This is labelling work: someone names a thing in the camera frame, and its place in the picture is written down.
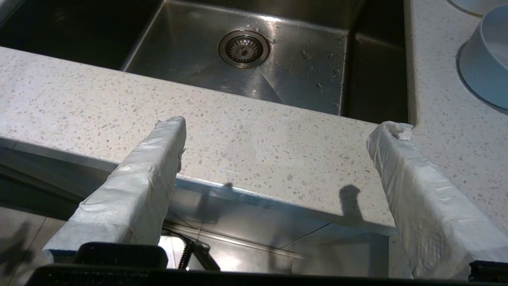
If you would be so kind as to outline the tissue-wrapped right gripper right finger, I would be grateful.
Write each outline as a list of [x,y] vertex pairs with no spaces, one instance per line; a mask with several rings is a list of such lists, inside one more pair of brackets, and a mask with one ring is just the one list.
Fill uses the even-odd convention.
[[470,263],[507,262],[507,235],[410,141],[412,125],[379,124],[367,150],[413,278],[465,280]]

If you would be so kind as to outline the tissue-wrapped right gripper left finger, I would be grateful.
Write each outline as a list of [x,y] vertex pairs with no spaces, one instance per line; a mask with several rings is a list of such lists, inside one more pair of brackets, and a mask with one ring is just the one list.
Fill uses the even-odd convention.
[[51,262],[85,243],[158,245],[187,137],[183,116],[157,122],[49,239]]

